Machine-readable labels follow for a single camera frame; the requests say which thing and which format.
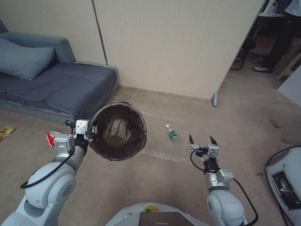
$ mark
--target red shoe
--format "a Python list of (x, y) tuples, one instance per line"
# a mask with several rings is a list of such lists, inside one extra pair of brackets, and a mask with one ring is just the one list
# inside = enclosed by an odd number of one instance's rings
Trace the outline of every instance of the red shoe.
[(49, 131), (49, 133), (46, 134), (48, 144), (53, 147), (54, 146), (54, 138), (58, 135), (60, 135), (60, 132), (57, 131)]

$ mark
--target beige wall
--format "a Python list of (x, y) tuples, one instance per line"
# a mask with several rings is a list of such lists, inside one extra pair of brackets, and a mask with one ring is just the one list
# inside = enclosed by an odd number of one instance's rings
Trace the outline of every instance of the beige wall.
[(125, 86), (211, 98), (264, 0), (95, 0)]
[(61, 36), (76, 60), (105, 64), (91, 0), (0, 0), (10, 32)]
[[(264, 0), (95, 0), (119, 83), (211, 98)], [(63, 36), (78, 61), (105, 63), (91, 0), (0, 0), (11, 32)]]

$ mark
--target gray carpet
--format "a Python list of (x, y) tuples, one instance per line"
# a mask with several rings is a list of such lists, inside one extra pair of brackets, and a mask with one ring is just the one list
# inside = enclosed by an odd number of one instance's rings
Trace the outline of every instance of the gray carpet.
[[(221, 145), (219, 165), (231, 169), (249, 194), (259, 213), (257, 225), (284, 225), (264, 165), (276, 151), (301, 141), (301, 108), (277, 92), (282, 82), (275, 74), (255, 73), (251, 66), (248, 62), (241, 71), (229, 72), (217, 108), (200, 98), (118, 87), (108, 103), (127, 101), (142, 112), (147, 144), (121, 162), (89, 148), (59, 225), (105, 225), (120, 209), (139, 202), (175, 206), (212, 225), (205, 177), (189, 162), (189, 134), (198, 145), (209, 143), (210, 135)], [(177, 142), (169, 139), (166, 124), (178, 133)], [(15, 131), (0, 142), (1, 222), (21, 201), (20, 185), (52, 161), (55, 149), (46, 133), (70, 131), (63, 124), (0, 110), (0, 128), (5, 126)], [(254, 214), (243, 193), (234, 182), (230, 187), (251, 221)]]

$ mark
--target green label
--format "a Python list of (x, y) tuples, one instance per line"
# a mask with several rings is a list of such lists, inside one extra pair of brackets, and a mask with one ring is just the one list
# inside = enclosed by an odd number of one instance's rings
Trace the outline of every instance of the green label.
[(176, 136), (176, 135), (177, 135), (177, 134), (176, 134), (176, 132), (174, 132), (174, 131), (169, 132), (170, 138), (173, 138), (173, 137)]

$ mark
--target chair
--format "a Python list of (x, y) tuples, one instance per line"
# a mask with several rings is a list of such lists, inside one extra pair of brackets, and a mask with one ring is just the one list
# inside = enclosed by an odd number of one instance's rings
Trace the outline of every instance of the chair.
[(253, 39), (247, 38), (241, 47), (242, 49), (244, 49), (241, 58), (239, 60), (234, 61), (235, 63), (242, 61), (241, 66), (239, 68), (230, 68), (230, 70), (233, 71), (240, 70), (245, 63), (249, 51), (255, 49), (255, 47), (256, 47), (256, 42)]

